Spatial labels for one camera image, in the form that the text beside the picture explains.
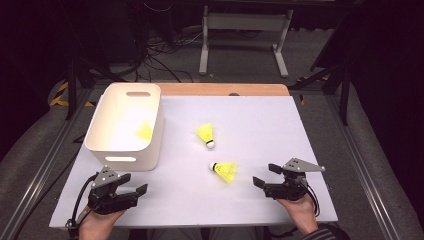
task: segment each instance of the desk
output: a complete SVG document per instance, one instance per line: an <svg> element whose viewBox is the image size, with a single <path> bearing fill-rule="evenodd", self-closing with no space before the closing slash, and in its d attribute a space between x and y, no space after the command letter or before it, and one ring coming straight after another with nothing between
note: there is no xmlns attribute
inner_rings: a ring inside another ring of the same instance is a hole
<svg viewBox="0 0 424 240"><path fill-rule="evenodd" d="M268 163L283 165L295 156L316 164L293 98L287 96L287 88L262 84L158 85L163 89L165 115L159 163L152 171L132 172L131 181L118 188L124 193L149 184L138 206L129 209L115 226L157 228L291 223L284 208L265 198L263 191L252 182L252 176L267 182L283 181L282 176L268 171ZM246 96L217 96L234 90ZM206 148L193 129L205 121L214 124L216 147L212 150ZM210 162L225 161L238 164L231 184L208 169ZM64 227L72 215L80 188L101 168L101 163L83 146L50 227ZM337 221L322 174L307 173L307 179L320 202L318 221ZM79 211L86 204L88 190Z"/></svg>

